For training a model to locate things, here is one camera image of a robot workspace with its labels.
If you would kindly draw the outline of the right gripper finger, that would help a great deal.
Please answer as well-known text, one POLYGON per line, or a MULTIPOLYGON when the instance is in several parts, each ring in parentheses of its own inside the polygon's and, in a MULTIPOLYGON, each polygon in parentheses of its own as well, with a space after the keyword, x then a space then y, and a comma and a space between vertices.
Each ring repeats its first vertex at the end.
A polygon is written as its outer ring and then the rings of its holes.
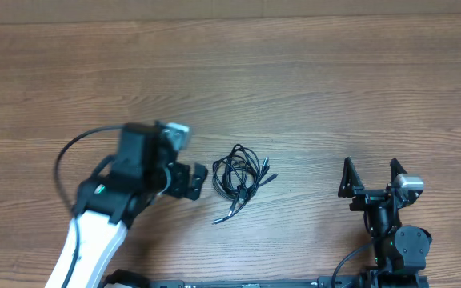
POLYGON ((390 161, 390 173, 391 173, 391 183, 395 181, 395 178, 399 174, 405 174, 407 171, 403 168, 403 166, 400 164, 400 162, 396 159, 393 158, 390 161))
POLYGON ((353 198, 363 192, 363 182, 357 173, 351 157, 346 157, 343 163, 343 176, 339 184, 340 198, 353 198))

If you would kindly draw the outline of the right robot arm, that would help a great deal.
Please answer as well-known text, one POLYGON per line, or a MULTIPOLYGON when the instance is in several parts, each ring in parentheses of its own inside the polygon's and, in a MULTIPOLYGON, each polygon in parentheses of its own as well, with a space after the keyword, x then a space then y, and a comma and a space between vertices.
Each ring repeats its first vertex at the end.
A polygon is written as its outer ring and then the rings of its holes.
POLYGON ((351 158, 344 159, 338 196, 350 198, 349 209, 363 214, 371 241, 349 253, 336 266, 331 275, 331 286, 339 282, 338 272, 347 261, 371 248, 375 264, 348 282, 349 287, 429 287, 427 277, 419 272, 426 268, 432 236, 423 228, 405 226, 399 216, 401 209, 418 200, 425 184, 417 174, 408 173, 395 158, 390 161, 390 180, 383 189, 367 189, 351 158))

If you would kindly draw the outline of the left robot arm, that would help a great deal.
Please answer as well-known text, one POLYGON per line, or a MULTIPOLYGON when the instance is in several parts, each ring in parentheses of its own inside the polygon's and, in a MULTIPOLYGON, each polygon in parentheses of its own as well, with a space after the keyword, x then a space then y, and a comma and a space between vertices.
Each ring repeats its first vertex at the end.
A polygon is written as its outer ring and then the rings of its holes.
POLYGON ((178 123, 126 123, 88 130, 66 144, 100 132, 119 131, 115 154, 106 156, 82 181, 70 206, 71 220, 48 287, 151 287, 129 270, 106 274, 134 220, 159 195, 199 198, 208 170, 177 161, 190 141, 190 127, 178 123))

